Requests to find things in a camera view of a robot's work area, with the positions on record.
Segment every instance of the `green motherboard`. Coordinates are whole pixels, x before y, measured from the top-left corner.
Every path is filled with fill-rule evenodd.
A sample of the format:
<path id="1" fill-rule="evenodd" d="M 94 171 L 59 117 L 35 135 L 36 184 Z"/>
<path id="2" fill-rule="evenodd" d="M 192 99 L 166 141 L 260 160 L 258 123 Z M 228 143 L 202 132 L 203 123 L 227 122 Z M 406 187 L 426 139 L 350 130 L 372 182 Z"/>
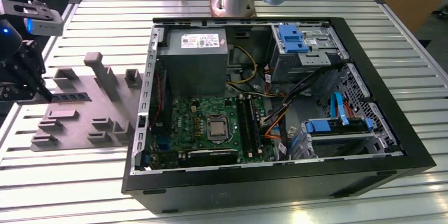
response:
<path id="1" fill-rule="evenodd" d="M 266 116 L 262 97 L 251 97 L 256 123 L 260 123 Z M 275 160 L 274 145 L 271 140 L 264 139 L 262 132 L 256 132 L 262 147 L 255 155 L 244 153 L 244 139 L 242 137 L 242 125 L 251 122 L 242 122 L 238 109 L 238 98 L 199 98 L 178 99 L 172 107 L 172 132 L 170 136 L 170 150 L 160 155 L 163 168 L 176 168 L 178 152 L 188 150 L 234 149 L 239 152 L 238 163 L 256 163 Z M 226 127 L 228 137 L 222 141 L 211 141 L 214 129 L 211 121 L 219 121 Z"/>

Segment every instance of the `sticker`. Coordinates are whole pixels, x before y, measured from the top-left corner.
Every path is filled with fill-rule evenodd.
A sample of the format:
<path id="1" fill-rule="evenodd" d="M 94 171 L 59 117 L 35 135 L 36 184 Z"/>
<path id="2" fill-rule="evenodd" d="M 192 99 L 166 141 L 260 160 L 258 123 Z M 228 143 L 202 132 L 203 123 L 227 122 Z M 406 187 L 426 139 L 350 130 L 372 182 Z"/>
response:
<path id="1" fill-rule="evenodd" d="M 298 128 L 294 127 L 294 126 L 291 126 L 290 129 L 288 129 L 288 135 L 290 135 L 290 134 L 295 134 L 296 131 L 298 131 Z"/>
<path id="2" fill-rule="evenodd" d="M 267 83 L 271 83 L 271 75 L 270 75 L 270 74 L 266 74 L 266 75 L 264 75 L 264 78 L 266 78 L 266 80 L 267 80 Z"/>
<path id="3" fill-rule="evenodd" d="M 316 40 L 315 39 L 306 39 L 306 44 L 307 45 L 312 45 L 312 44 L 318 44 Z"/>
<path id="4" fill-rule="evenodd" d="M 220 47 L 218 34 L 184 34 L 182 36 L 182 48 Z"/>
<path id="5" fill-rule="evenodd" d="M 283 143 L 279 143 L 279 150 L 282 151 L 283 154 L 287 155 L 287 147 L 283 145 Z"/>

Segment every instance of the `motherboard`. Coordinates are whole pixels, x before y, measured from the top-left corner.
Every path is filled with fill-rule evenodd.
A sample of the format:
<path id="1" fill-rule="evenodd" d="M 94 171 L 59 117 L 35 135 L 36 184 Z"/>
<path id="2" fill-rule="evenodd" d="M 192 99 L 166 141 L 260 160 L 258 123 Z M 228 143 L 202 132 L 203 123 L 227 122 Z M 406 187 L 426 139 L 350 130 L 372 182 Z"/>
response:
<path id="1" fill-rule="evenodd" d="M 262 97 L 176 99 L 172 112 L 171 134 L 156 137 L 160 168 L 190 166 L 183 164 L 186 155 L 202 156 L 202 166 L 232 163 L 226 160 L 232 157 L 242 164 L 275 160 L 271 139 L 259 128 L 266 116 Z M 208 163 L 212 156 L 224 160 Z"/>

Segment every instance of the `ram slot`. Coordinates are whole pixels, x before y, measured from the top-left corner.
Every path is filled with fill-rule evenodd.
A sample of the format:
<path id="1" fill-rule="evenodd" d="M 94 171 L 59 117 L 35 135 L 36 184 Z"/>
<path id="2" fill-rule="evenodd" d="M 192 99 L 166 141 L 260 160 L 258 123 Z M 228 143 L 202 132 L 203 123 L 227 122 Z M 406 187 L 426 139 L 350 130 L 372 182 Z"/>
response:
<path id="1" fill-rule="evenodd" d="M 243 96 L 236 97 L 236 113 L 238 117 L 238 124 L 240 125 L 240 138 L 242 138 L 242 147 L 243 153 L 246 157 L 254 156 L 254 149 L 248 134 L 248 122 L 247 122 L 247 114 L 246 114 L 246 104 Z"/>
<path id="2" fill-rule="evenodd" d="M 248 96 L 244 99 L 244 109 L 246 109 L 246 117 L 247 117 L 247 127 L 248 127 L 248 139 L 250 139 L 250 144 L 254 150 L 254 154 L 259 154 L 259 145 L 258 145 L 258 138 L 256 136 L 259 135 L 259 131 L 255 130 L 254 124 L 258 123 L 256 117 L 255 117 L 255 112 L 252 110 L 252 99 L 251 96 Z"/>
<path id="3" fill-rule="evenodd" d="M 254 128 L 254 140 L 256 145 L 258 154 L 263 153 L 263 145 L 262 145 L 262 138 L 260 138 L 260 129 L 259 129 L 259 122 L 258 122 L 258 115 L 255 113 L 255 107 L 252 99 L 248 99 L 250 109 L 251 109 L 251 125 Z"/>

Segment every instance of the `slotted aluminum surface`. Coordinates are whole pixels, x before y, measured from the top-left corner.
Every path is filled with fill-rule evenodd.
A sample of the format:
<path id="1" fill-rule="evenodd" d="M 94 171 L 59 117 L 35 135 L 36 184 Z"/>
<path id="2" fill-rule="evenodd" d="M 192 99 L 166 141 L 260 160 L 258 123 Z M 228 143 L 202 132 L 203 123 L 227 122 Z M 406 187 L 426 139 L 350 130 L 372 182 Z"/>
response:
<path id="1" fill-rule="evenodd" d="M 126 147 L 34 153 L 46 105 L 15 107 L 2 128 L 0 222 L 14 223 L 446 223 L 448 217 L 448 88 L 440 67 L 386 5 L 372 0 L 256 1 L 260 17 L 344 17 L 438 166 L 360 197 L 155 216 L 120 193 Z M 48 87 L 58 67 L 94 74 L 83 56 L 100 51 L 114 73 L 144 72 L 154 17 L 207 17 L 208 0 L 83 0 L 44 55 Z"/>

